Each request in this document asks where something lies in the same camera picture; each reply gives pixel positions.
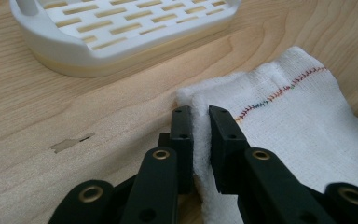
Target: wooden table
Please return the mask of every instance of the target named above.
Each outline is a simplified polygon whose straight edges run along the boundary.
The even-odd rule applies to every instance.
[[[117,185],[134,175],[158,134],[169,131],[177,89],[252,70],[293,45],[332,71],[358,116],[355,0],[243,0],[225,31],[122,71],[128,77],[119,81],[66,77],[41,65],[0,0],[0,223],[47,223],[75,185]],[[180,220],[202,222],[197,194],[180,198]]]

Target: rainbow thread stitching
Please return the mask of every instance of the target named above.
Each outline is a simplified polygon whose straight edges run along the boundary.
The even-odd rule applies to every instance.
[[[254,104],[254,105],[246,106],[245,109],[242,110],[241,114],[235,118],[235,120],[240,121],[240,120],[244,119],[246,117],[246,115],[249,114],[250,111],[257,109],[259,107],[268,106],[269,103],[272,103],[275,99],[282,96],[285,92],[294,89],[295,86],[298,85],[298,83],[300,83],[302,80],[307,78],[309,75],[312,75],[314,73],[321,72],[321,71],[326,71],[326,70],[328,70],[326,67],[314,67],[314,68],[311,68],[310,70],[305,71],[304,73],[302,73],[301,75],[299,75],[298,77],[293,79],[289,86],[284,86],[282,88],[279,88],[277,91],[272,93],[269,97],[267,97],[266,100],[264,100],[260,103]]]

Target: slotted tray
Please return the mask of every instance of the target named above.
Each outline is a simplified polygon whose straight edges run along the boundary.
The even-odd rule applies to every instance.
[[[10,0],[45,66],[102,77],[225,29],[241,0]]]

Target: black object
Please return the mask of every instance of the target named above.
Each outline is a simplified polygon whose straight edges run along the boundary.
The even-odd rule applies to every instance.
[[[302,185],[271,151],[251,147],[230,113],[210,106],[211,164],[223,194],[237,194],[246,224],[358,223],[358,187],[319,193]],[[172,112],[171,134],[145,154],[138,175],[116,187],[90,180],[73,188],[50,224],[177,223],[177,194],[193,189],[190,107]]]
[[[358,223],[358,187],[334,183],[321,194],[303,186],[274,153],[250,147],[228,111],[210,106],[209,113],[216,186],[239,195],[245,223]]]

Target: terry cloth fabric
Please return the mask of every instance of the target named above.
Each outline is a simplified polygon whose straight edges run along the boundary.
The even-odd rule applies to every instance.
[[[205,223],[243,223],[237,196],[217,192],[210,165],[209,105],[227,109],[252,147],[273,151],[302,183],[358,186],[358,118],[330,71],[292,47],[249,73],[206,80],[177,92],[192,107],[194,172]]]

